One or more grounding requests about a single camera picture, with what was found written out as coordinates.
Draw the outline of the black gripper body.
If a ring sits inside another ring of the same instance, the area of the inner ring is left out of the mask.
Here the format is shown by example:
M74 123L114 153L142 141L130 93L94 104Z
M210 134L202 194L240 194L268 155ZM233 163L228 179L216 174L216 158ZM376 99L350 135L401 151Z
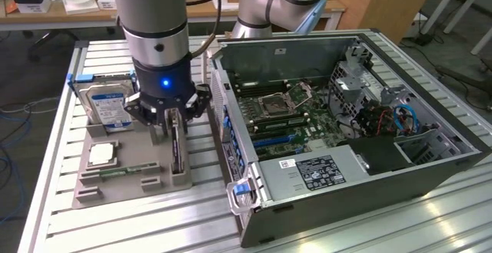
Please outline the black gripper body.
M190 60L192 56L185 55L174 64L166 66L150 66L133 60L141 103L137 119L144 124L161 123L162 111L173 108L178 110L182 119L194 117L194 108L186 107L186 102L196 93Z

